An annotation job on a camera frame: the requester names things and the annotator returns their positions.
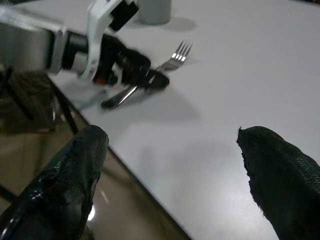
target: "tiled floor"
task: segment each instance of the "tiled floor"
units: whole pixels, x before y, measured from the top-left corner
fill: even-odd
[[[79,117],[75,118],[80,128],[86,126]],[[27,133],[27,125],[25,131],[6,132],[5,126],[0,127],[0,183],[15,194],[21,193],[72,137],[68,124],[61,118],[52,132]],[[0,213],[8,205],[0,198]],[[94,205],[99,205],[99,211],[87,223],[87,230],[95,240],[188,239],[110,152],[96,188]],[[92,238],[86,235],[83,239]]]

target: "white table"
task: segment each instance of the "white table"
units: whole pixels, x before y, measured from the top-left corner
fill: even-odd
[[[28,3],[86,29],[88,0]],[[270,128],[320,160],[320,8],[290,0],[174,0],[163,26],[130,22],[117,36],[156,66],[193,41],[168,89],[100,108],[118,89],[54,82],[195,240],[275,240],[251,195],[237,131]]]

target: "black fabric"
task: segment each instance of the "black fabric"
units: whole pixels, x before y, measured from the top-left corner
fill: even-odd
[[[0,216],[0,239],[78,240],[92,208],[107,140],[97,126],[77,133]]]
[[[320,167],[296,146],[261,126],[240,129],[254,201],[280,240],[320,240]]]

